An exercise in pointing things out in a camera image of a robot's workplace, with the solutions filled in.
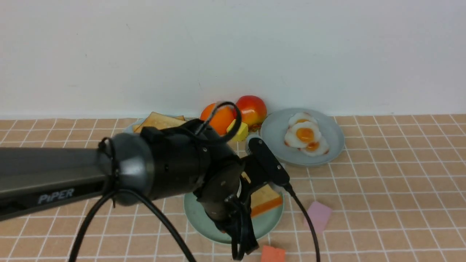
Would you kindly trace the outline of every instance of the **red apple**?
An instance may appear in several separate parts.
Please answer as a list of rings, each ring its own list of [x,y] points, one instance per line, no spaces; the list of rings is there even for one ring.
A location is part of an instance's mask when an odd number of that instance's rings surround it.
[[[242,96],[236,102],[241,111],[242,121],[247,124],[250,131],[260,128],[267,117],[267,107],[264,101],[256,96]]]

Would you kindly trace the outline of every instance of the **egg yolk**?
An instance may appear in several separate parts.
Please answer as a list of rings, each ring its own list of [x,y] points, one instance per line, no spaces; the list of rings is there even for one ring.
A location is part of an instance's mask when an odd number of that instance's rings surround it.
[[[310,143],[307,147],[306,147],[306,150],[307,151],[311,151],[311,152],[314,152],[316,151],[320,146],[320,143],[319,142],[313,142],[313,143]]]
[[[298,121],[296,121],[296,124],[297,124],[297,123],[304,123],[304,122],[309,122],[309,120],[307,120],[307,119],[299,119]]]
[[[314,141],[314,131],[310,128],[300,128],[296,131],[296,136],[305,143]]]

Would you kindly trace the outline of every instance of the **light blue plate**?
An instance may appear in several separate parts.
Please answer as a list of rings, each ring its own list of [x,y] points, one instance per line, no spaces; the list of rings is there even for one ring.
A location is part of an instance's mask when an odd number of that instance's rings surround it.
[[[289,119],[296,113],[307,112],[311,114],[319,124],[319,130],[329,143],[330,150],[327,154],[318,157],[310,157],[296,148],[285,145],[284,138],[288,129]],[[268,116],[260,129],[260,136],[270,148],[272,153],[285,163],[297,166],[317,166],[326,164],[343,151],[345,136],[340,126],[321,112],[304,108],[291,108],[277,111]]]
[[[216,243],[231,244],[231,237],[228,234],[220,232],[215,227],[215,224],[207,216],[202,205],[197,202],[194,194],[190,193],[185,195],[183,206],[188,221],[201,235]],[[256,239],[266,236],[278,225],[283,215],[283,209],[284,205],[281,205],[253,218],[253,228]]]

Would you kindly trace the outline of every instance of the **egg white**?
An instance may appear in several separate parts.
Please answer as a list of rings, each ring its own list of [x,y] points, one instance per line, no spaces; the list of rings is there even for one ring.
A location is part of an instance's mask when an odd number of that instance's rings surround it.
[[[314,141],[319,141],[322,137],[322,134],[319,131],[319,126],[313,122],[301,122],[293,125],[291,128],[288,128],[285,134],[285,144],[289,147],[295,148],[304,148],[308,146],[308,142],[301,141],[297,136],[296,132],[300,128],[310,128],[314,131]]]
[[[330,150],[330,146],[327,143],[327,140],[325,139],[325,137],[322,137],[319,140],[319,147],[315,151],[308,151],[308,150],[306,150],[306,148],[300,148],[299,149],[299,151],[303,152],[304,154],[306,154],[307,156],[310,156],[310,157],[322,156],[325,153],[327,153],[329,150]]]
[[[309,113],[306,112],[299,112],[294,114],[289,120],[288,120],[288,127],[292,127],[293,125],[298,123],[298,120],[307,120],[309,122],[312,122],[314,124],[317,124],[317,120],[312,117]]]

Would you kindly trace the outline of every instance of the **bread slice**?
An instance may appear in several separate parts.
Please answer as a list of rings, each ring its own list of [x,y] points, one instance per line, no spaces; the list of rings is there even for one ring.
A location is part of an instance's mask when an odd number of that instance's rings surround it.
[[[165,115],[152,112],[140,125],[133,125],[133,132],[140,133],[145,126],[153,126],[157,129],[180,126],[186,123],[184,116],[168,117]]]
[[[242,173],[242,176],[251,182],[245,172]],[[254,218],[281,205],[283,205],[283,198],[280,194],[269,185],[265,185],[251,194],[251,217]]]

